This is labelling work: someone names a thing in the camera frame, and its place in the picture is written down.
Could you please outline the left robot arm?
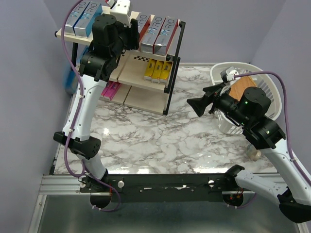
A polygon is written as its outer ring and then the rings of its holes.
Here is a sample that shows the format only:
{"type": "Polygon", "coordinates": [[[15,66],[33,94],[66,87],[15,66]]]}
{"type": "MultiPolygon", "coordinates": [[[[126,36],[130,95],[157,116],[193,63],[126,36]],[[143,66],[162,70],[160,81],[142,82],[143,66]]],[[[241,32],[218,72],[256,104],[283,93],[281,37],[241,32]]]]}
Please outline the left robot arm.
{"type": "Polygon", "coordinates": [[[90,127],[97,102],[122,52],[138,49],[138,21],[131,19],[126,26],[115,16],[102,14],[95,18],[92,34],[93,40],[77,71],[79,84],[70,116],[62,131],[54,133],[53,139],[77,155],[83,169],[93,177],[91,186],[102,192],[108,185],[108,171],[98,155],[101,141],[90,135],[90,127]]]}

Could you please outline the light blue toothpaste box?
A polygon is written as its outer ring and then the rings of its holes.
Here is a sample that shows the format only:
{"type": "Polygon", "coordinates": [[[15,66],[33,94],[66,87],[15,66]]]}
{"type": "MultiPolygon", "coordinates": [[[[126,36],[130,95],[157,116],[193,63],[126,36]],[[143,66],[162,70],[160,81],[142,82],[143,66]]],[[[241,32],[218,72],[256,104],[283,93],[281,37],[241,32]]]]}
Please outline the light blue toothpaste box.
{"type": "Polygon", "coordinates": [[[86,53],[88,53],[88,52],[89,52],[89,46],[86,46],[86,47],[84,48],[84,50],[82,51],[82,53],[81,53],[79,59],[78,59],[78,64],[79,64],[79,65],[81,64],[81,59],[82,59],[82,57],[83,57],[86,53]]]}

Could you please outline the silver blue R&O box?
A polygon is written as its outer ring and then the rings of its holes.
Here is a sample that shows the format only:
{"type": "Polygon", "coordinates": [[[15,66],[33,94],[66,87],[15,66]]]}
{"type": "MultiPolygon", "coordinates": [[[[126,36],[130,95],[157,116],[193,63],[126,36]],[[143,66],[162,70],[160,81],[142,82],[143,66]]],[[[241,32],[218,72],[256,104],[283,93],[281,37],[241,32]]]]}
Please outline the silver blue R&O box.
{"type": "Polygon", "coordinates": [[[66,20],[64,34],[75,35],[74,27],[83,15],[85,9],[88,7],[89,3],[89,0],[83,0],[73,8],[66,20]]]}

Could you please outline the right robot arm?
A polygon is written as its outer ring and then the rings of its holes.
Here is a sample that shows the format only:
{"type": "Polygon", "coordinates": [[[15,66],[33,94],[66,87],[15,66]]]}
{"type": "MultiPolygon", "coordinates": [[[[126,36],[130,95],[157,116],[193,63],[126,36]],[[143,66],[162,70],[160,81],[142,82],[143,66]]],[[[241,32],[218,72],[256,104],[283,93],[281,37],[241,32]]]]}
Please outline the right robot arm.
{"type": "Polygon", "coordinates": [[[265,115],[271,100],[259,87],[246,88],[241,99],[237,100],[228,92],[221,92],[224,86],[221,83],[205,87],[201,98],[188,99],[187,103],[199,117],[211,105],[210,113],[219,110],[241,125],[246,140],[266,156],[286,183],[278,186],[235,165],[225,173],[224,186],[229,190],[245,188],[269,199],[292,222],[310,221],[311,185],[307,182],[310,174],[293,157],[284,131],[265,115]]]}

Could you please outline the blue metallic toothpaste box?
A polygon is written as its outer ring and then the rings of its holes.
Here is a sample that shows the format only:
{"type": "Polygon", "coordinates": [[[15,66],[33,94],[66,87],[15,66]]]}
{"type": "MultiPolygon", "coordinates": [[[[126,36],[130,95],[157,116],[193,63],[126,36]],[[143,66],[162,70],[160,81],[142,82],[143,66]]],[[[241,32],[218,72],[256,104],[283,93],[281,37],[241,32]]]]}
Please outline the blue metallic toothpaste box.
{"type": "Polygon", "coordinates": [[[75,35],[77,37],[88,38],[92,31],[95,17],[101,15],[102,12],[102,4],[98,1],[91,1],[74,26],[75,35]]]}

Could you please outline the pink toothpaste box back side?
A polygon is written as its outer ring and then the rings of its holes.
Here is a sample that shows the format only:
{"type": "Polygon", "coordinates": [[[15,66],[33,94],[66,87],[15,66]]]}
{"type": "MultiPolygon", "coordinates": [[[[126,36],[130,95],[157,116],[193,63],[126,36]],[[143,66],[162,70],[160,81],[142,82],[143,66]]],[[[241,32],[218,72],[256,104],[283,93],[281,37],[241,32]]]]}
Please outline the pink toothpaste box back side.
{"type": "Polygon", "coordinates": [[[106,92],[104,98],[107,99],[107,100],[112,100],[120,87],[121,87],[120,83],[114,82],[114,84],[106,92]]]}

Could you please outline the red R&O toothpaste box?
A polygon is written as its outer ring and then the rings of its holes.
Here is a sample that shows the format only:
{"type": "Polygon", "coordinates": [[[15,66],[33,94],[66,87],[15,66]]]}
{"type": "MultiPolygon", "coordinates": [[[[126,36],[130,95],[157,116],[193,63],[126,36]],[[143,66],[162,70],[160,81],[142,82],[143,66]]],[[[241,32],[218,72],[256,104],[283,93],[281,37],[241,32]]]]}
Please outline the red R&O toothpaste box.
{"type": "Polygon", "coordinates": [[[166,55],[177,30],[179,20],[167,17],[154,43],[154,54],[166,55]]]}

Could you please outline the pink toothpaste box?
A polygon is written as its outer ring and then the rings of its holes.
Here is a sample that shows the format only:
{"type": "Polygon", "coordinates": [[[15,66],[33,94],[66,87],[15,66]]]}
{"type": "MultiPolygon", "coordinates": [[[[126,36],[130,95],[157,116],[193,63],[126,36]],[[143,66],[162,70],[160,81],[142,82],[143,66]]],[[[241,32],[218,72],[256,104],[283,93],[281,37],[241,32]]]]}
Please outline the pink toothpaste box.
{"type": "Polygon", "coordinates": [[[104,98],[106,92],[110,89],[110,87],[111,87],[113,84],[114,84],[113,81],[109,81],[109,82],[106,84],[104,90],[102,91],[102,97],[103,97],[103,98],[104,98]]]}
{"type": "Polygon", "coordinates": [[[107,100],[112,100],[120,87],[121,87],[120,83],[114,82],[114,84],[106,92],[104,98],[107,99],[107,100]]]}

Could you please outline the silver red R&O box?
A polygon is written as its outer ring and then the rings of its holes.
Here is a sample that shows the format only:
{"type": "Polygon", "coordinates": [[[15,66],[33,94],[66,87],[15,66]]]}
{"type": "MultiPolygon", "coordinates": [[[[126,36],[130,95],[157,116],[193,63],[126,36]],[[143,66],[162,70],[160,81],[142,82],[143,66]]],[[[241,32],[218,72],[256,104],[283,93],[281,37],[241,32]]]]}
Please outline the silver red R&O box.
{"type": "Polygon", "coordinates": [[[154,53],[154,44],[156,39],[160,33],[162,25],[165,21],[165,17],[162,16],[154,16],[153,20],[151,21],[146,34],[142,38],[140,43],[140,51],[143,53],[154,53]]]}

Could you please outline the red toothpaste box barcode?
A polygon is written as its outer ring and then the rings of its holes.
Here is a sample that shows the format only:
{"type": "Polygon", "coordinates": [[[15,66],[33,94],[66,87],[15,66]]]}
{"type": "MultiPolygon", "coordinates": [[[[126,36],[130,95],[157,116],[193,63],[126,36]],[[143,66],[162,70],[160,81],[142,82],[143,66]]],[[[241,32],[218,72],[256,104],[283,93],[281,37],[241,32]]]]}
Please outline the red toothpaste box barcode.
{"type": "Polygon", "coordinates": [[[140,45],[142,38],[146,34],[147,29],[151,23],[151,15],[140,13],[138,17],[136,18],[136,20],[138,21],[138,31],[140,34],[139,45],[140,45]]]}

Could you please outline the yellow toothpaste box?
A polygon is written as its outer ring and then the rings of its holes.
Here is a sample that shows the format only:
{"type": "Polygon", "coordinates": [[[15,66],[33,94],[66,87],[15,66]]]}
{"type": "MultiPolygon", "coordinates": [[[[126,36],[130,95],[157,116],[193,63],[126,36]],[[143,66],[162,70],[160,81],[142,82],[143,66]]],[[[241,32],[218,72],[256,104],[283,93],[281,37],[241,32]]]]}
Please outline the yellow toothpaste box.
{"type": "Polygon", "coordinates": [[[153,78],[153,73],[155,70],[157,60],[155,59],[150,59],[147,67],[144,72],[144,80],[145,81],[151,81],[152,83],[158,83],[158,80],[156,78],[153,78]]]}
{"type": "Polygon", "coordinates": [[[159,83],[166,84],[172,69],[172,62],[164,62],[161,74],[159,76],[159,83]]]}
{"type": "Polygon", "coordinates": [[[159,83],[160,75],[164,66],[164,61],[157,61],[155,64],[155,68],[152,74],[151,82],[159,83]]]}

